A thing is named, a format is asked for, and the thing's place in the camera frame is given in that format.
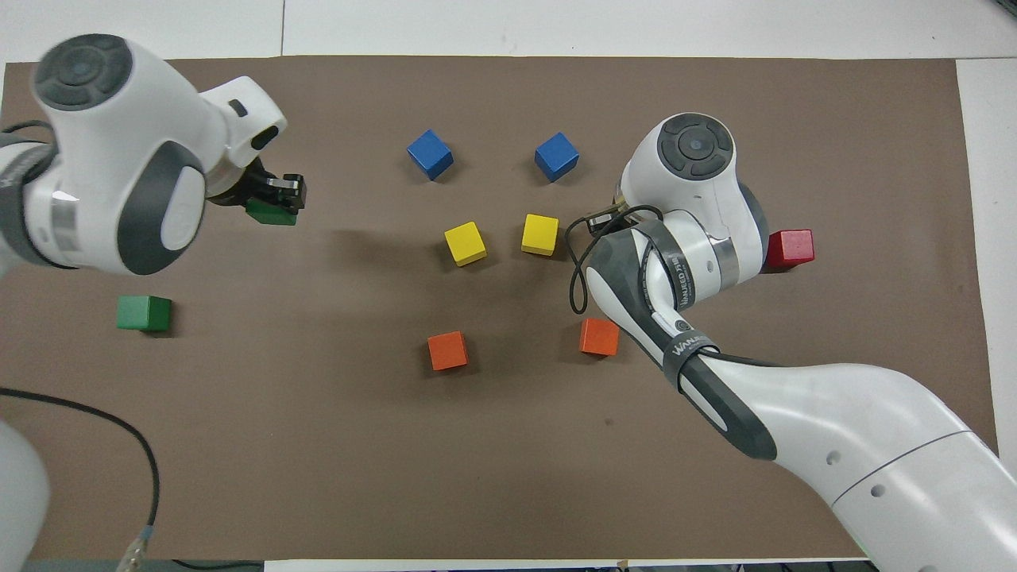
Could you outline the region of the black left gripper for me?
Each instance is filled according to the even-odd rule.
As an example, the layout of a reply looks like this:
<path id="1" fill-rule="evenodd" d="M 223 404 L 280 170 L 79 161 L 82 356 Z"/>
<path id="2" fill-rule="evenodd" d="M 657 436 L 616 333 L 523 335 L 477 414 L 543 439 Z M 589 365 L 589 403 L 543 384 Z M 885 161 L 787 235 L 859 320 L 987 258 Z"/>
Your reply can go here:
<path id="1" fill-rule="evenodd" d="M 230 188 L 207 197 L 213 205 L 222 207 L 246 206 L 251 199 L 268 201 L 270 205 L 298 216 L 306 207 L 306 180 L 303 175 L 295 173 L 272 177 L 261 158 L 257 158 Z"/>

